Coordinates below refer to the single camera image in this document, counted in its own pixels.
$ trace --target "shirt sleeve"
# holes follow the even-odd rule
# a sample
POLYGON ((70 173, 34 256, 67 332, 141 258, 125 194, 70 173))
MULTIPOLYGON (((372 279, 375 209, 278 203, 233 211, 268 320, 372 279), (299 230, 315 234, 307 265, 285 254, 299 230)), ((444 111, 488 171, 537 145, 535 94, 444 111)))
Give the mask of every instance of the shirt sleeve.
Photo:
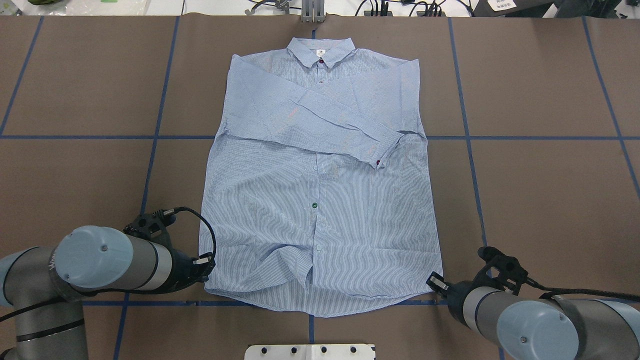
POLYGON ((344 154, 377 168, 402 133, 234 55, 218 133, 344 154))

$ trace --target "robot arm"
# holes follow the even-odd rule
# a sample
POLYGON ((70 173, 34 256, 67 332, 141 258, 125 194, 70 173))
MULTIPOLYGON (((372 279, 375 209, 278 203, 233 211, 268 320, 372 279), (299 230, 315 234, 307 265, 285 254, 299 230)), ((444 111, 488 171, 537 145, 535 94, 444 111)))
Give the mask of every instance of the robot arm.
POLYGON ((174 214, 140 215, 123 232, 82 226, 55 248, 35 247, 0 260, 0 305, 16 315, 17 346, 0 360, 87 360, 82 298, 106 291, 158 294, 205 281, 213 252, 191 258, 174 249, 166 231, 174 214))
POLYGON ((528 277, 516 258, 482 247, 486 266, 473 281, 446 282, 432 273, 427 284, 447 300, 449 312, 463 325, 504 348, 517 360, 637 360, 640 356, 640 312, 621 302, 572 300, 562 293, 640 297, 595 290, 546 288, 528 277), (498 276, 487 275, 489 269, 498 276), (527 300, 518 297, 523 284, 551 292, 527 300))

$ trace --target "shirt collar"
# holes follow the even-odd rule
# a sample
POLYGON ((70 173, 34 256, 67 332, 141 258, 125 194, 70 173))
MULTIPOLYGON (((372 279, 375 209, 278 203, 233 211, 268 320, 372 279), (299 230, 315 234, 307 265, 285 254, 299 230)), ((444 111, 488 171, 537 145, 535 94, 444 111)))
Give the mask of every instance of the shirt collar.
POLYGON ((289 52, 295 56, 302 65, 311 68, 311 66, 313 66, 313 64, 315 64, 320 58, 313 50, 309 49, 307 45, 320 48, 323 44, 328 45, 328 42, 330 42, 332 46, 330 46, 329 50, 327 50, 322 56, 322 59, 329 69, 333 68, 336 63, 344 60, 356 49, 351 38, 345 40, 310 40, 293 38, 287 46, 287 50, 289 50, 289 52))

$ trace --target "light blue shirt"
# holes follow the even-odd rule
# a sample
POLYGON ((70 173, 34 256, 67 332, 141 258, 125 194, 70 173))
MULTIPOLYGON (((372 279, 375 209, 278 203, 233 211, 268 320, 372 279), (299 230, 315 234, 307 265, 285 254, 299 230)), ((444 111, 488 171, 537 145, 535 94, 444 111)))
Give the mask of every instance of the light blue shirt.
POLYGON ((202 203, 218 241, 205 289, 323 317, 429 292, 442 260, 419 78, 417 60, 351 39, 234 55, 202 203))

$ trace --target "white mounting plate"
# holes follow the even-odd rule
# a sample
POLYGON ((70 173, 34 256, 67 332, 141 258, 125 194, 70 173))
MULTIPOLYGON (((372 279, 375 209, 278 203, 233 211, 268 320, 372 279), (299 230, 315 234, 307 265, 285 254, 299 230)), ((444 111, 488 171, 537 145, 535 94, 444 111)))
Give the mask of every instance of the white mounting plate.
POLYGON ((253 345, 246 349, 244 360, 375 360, 375 349, 371 344, 253 345))

